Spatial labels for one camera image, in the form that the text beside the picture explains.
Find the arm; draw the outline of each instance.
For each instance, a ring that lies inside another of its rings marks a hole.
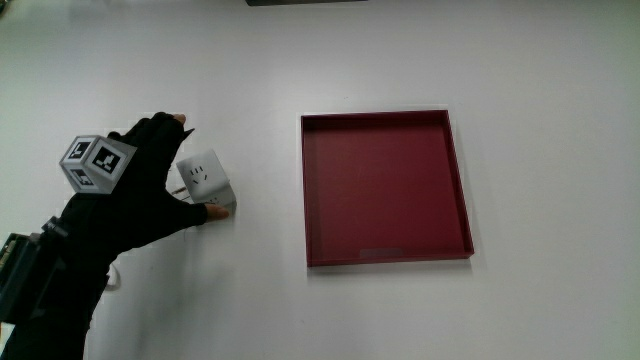
[[[54,275],[43,316],[16,325],[0,360],[82,359],[93,310],[118,254],[176,231],[224,219],[212,204],[187,204],[165,189],[167,173],[188,133],[184,115],[157,113],[126,135],[109,137],[136,146],[131,163],[110,195],[76,194],[60,220],[69,236],[60,246],[66,270]]]

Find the gloved hand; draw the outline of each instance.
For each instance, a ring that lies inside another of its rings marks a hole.
[[[157,113],[141,119],[126,135],[109,138],[137,147],[110,195],[76,194],[60,220],[70,236],[61,256],[83,277],[104,276],[118,254],[179,230],[224,219],[229,212],[213,204],[175,199],[165,189],[167,173],[185,138],[184,115]]]

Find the power plug adapter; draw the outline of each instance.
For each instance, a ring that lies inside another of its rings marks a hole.
[[[213,149],[176,164],[193,203],[226,206],[236,198],[227,174]]]

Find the white cube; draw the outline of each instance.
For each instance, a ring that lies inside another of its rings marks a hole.
[[[78,193],[111,194],[136,147],[100,135],[75,138],[60,166]]]

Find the red tray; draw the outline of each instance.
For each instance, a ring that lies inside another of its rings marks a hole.
[[[307,266],[466,259],[446,110],[302,116]]]

